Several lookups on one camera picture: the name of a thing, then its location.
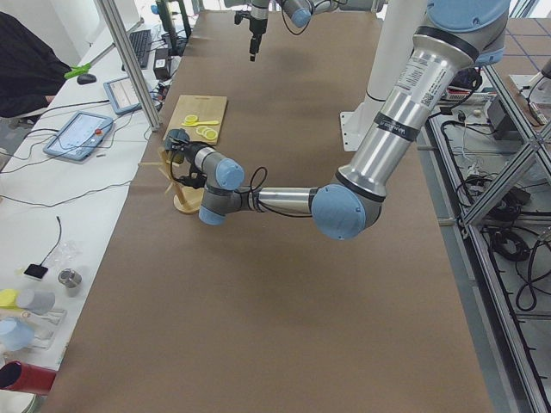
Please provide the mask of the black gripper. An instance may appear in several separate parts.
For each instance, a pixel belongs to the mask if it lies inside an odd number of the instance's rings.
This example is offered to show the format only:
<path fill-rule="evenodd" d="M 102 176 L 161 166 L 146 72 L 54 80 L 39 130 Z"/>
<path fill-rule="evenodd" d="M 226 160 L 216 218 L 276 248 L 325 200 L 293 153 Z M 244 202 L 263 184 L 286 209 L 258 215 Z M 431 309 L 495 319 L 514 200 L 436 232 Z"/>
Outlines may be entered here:
<path fill-rule="evenodd" d="M 176 164 L 193 164 L 198 151 L 198 144 L 173 145 L 170 150 L 170 161 Z"/>
<path fill-rule="evenodd" d="M 252 32 L 252 38 L 249 47 L 250 61 L 255 62 L 257 54 L 259 53 L 261 39 L 266 33 L 266 20 L 251 17 L 249 29 Z"/>

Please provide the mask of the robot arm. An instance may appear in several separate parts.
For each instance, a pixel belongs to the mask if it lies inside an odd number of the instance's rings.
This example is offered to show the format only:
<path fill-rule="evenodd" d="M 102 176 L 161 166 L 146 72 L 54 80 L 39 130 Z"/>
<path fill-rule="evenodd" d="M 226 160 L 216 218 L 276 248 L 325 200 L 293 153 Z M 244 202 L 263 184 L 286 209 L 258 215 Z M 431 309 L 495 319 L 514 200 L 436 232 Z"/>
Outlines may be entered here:
<path fill-rule="evenodd" d="M 323 187 L 254 186 L 236 161 L 182 129 L 169 131 L 172 154 L 190 165 L 179 182 L 203 189 L 200 220 L 220 225 L 230 213 L 272 212 L 310 218 L 333 239 L 357 236 L 379 218 L 388 178 L 457 73 L 502 58 L 508 13 L 506 1 L 390 2 L 370 75 L 385 97 L 367 96 L 347 114 L 343 129 L 360 144 Z"/>
<path fill-rule="evenodd" d="M 282 18 L 288 30 L 301 34 L 318 13 L 333 11 L 347 1 L 276 1 L 280 6 Z M 270 1 L 251 1 L 248 10 L 236 11 L 234 23 L 239 25 L 244 19 L 249 22 L 251 42 L 249 46 L 250 61 L 255 62 L 263 36 L 267 32 Z"/>

